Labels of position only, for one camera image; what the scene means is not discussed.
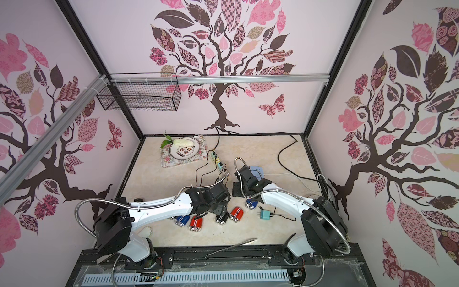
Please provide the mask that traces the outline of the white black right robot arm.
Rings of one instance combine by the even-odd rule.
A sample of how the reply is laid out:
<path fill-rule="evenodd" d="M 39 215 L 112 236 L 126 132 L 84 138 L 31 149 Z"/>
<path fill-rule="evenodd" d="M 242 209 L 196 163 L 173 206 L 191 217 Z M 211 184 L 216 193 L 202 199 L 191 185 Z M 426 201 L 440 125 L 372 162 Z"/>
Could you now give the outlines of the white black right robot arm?
<path fill-rule="evenodd" d="M 332 203 L 323 197 L 311 199 L 287 191 L 272 181 L 257 177 L 244 164 L 237 167 L 234 160 L 237 184 L 236 195 L 247 200 L 271 205 L 293 216 L 303 226 L 302 234 L 293 234 L 282 245 L 282 256 L 289 264 L 295 264 L 304 255 L 329 258 L 339 253 L 351 253 L 346 238 L 348 228 Z"/>

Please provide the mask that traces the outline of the black shaver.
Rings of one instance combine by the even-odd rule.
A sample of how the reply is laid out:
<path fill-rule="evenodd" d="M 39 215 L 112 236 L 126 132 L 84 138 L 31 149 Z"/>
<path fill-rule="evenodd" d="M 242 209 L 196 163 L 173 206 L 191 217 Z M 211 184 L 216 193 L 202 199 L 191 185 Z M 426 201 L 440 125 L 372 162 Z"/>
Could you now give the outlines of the black shaver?
<path fill-rule="evenodd" d="M 224 212 L 222 215 L 217 215 L 215 218 L 215 222 L 219 225 L 226 224 L 227 220 L 229 219 L 230 214 L 228 212 Z"/>

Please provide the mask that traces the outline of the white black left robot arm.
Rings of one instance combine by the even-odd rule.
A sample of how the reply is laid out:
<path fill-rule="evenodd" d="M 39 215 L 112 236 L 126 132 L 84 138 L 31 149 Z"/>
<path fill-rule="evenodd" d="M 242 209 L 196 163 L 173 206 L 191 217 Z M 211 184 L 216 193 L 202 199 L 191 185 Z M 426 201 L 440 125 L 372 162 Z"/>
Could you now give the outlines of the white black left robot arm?
<path fill-rule="evenodd" d="M 77 223 L 96 239 L 98 255 L 119 253 L 135 263 L 156 258 L 153 244 L 137 231 L 153 222 L 177 217 L 193 216 L 197 219 L 212 213 L 226 212 L 230 193 L 224 184 L 230 173 L 226 171 L 212 185 L 185 186 L 174 197 L 150 202 L 127 202 L 125 197 L 117 200 L 89 198 L 75 207 Z M 106 203 L 108 207 L 94 220 L 93 229 L 88 228 L 80 217 L 85 203 Z"/>

